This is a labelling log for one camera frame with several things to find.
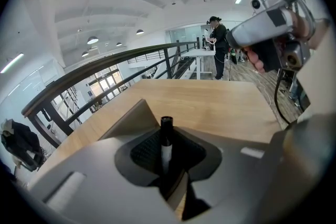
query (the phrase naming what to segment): wooden tabletop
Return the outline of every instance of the wooden tabletop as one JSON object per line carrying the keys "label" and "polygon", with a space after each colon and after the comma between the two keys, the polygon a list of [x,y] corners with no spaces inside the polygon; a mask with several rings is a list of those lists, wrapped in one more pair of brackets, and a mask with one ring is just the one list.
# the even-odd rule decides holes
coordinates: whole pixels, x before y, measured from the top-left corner
{"label": "wooden tabletop", "polygon": [[175,126],[243,140],[268,143],[280,126],[253,83],[212,80],[142,79],[86,120],[53,152],[34,178],[82,147],[97,141],[140,99],[158,122],[172,116]]}

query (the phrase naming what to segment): metal railing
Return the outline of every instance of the metal railing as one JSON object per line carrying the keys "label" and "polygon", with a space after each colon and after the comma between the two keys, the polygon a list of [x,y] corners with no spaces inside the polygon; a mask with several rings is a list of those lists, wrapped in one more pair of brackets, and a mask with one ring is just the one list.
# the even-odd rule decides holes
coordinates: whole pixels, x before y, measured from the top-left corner
{"label": "metal railing", "polygon": [[[172,68],[175,66],[178,66],[180,61],[174,61],[172,65],[170,65],[170,59],[171,58],[177,58],[182,53],[189,51],[189,45],[192,45],[192,48],[200,48],[199,46],[200,40],[197,38],[197,41],[191,41],[191,42],[177,42],[177,43],[170,43],[170,44],[162,44],[162,45],[155,45],[155,46],[149,46],[149,47],[143,47],[139,49],[133,49],[121,52],[119,54],[114,54],[110,56],[106,56],[104,58],[98,59],[96,61],[92,61],[86,65],[83,65],[67,74],[65,74],[63,77],[59,78],[58,80],[52,82],[49,84],[42,92],[40,92],[37,96],[35,96],[22,110],[22,115],[24,117],[27,117],[34,127],[40,132],[40,134],[55,148],[57,148],[60,145],[59,139],[55,137],[55,135],[47,129],[40,118],[38,117],[38,113],[42,112],[44,117],[48,122],[53,122],[56,124],[66,135],[70,135],[73,132],[73,129],[70,127],[73,121],[77,121],[79,124],[81,121],[78,119],[79,116],[81,116],[85,111],[90,109],[94,104],[101,101],[104,97],[106,97],[109,93],[113,92],[113,90],[123,86],[127,82],[131,81],[132,79],[136,78],[137,76],[141,75],[142,73],[145,73],[146,71],[152,69],[155,66],[158,66],[159,64],[165,62],[166,63],[166,70],[163,71],[161,74],[159,74],[156,78],[160,78],[165,73],[167,73],[168,79],[173,79],[176,76],[177,71],[174,71],[172,73]],[[181,46],[187,45],[187,49],[184,51],[181,51]],[[168,55],[168,49],[173,47],[179,47],[179,50],[176,54],[169,56]],[[121,80],[120,82],[116,83],[112,87],[110,87],[108,90],[102,92],[95,98],[93,98],[91,101],[87,102],[84,106],[82,106],[79,109],[76,109],[73,111],[73,114],[68,117],[67,119],[63,119],[61,115],[58,113],[57,108],[53,105],[53,100],[56,96],[62,94],[66,90],[70,89],[72,86],[77,84],[78,82],[86,79],[87,77],[91,76],[94,73],[97,73],[98,71],[101,71],[107,67],[111,67],[113,65],[116,65],[118,63],[128,61],[133,58],[137,58],[144,55],[149,55],[154,52],[163,51],[163,58],[159,60],[158,62],[154,63],[153,65],[150,65],[137,73]]]}
{"label": "metal railing", "polygon": [[138,57],[134,57],[132,59],[127,60],[128,63],[135,63],[135,62],[141,62],[141,61],[149,61],[154,59],[163,59],[164,58],[164,51],[159,50],[156,52],[153,52],[151,54],[145,54]]}

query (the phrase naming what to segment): black shirt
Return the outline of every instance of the black shirt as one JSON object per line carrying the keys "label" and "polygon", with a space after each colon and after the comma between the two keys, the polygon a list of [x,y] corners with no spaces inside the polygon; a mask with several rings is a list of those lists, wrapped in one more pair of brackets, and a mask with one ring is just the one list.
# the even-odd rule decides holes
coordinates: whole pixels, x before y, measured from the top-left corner
{"label": "black shirt", "polygon": [[226,36],[226,27],[224,25],[219,24],[211,33],[211,38],[216,38],[216,48],[225,48],[229,49],[229,45],[225,39]]}

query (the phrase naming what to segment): hand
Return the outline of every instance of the hand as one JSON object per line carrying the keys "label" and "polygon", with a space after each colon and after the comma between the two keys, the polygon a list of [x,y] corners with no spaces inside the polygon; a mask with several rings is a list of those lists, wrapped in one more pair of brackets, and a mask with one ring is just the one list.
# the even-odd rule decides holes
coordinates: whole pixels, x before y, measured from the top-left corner
{"label": "hand", "polygon": [[258,55],[250,47],[245,47],[244,50],[247,52],[247,57],[255,69],[261,74],[265,73],[264,63],[259,60]]}
{"label": "hand", "polygon": [[[294,32],[296,36],[304,39],[304,37],[308,35],[307,21],[304,18],[297,16],[295,13],[292,13],[292,16],[293,16],[293,21],[295,25]],[[329,26],[330,26],[330,21],[328,19],[316,20],[315,33],[308,42],[310,49],[317,49],[325,33],[327,32]],[[245,47],[244,50],[247,53],[247,57],[250,60],[250,62],[253,64],[255,69],[261,74],[265,73],[264,63],[261,60],[259,60],[258,55],[254,51],[252,51],[250,47]]]}

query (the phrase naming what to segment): gray plastic device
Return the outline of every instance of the gray plastic device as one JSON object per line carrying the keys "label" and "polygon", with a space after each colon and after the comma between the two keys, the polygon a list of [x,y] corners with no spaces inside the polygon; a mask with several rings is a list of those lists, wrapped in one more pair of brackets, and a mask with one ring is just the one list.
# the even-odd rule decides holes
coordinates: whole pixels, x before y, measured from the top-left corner
{"label": "gray plastic device", "polygon": [[31,199],[54,223],[180,223],[174,210],[185,193],[187,223],[268,222],[295,206],[325,168],[326,155],[307,143],[308,125],[298,124],[296,135],[278,132],[269,144],[175,126],[170,174],[162,175],[160,126],[141,100],[101,140],[41,178]]}

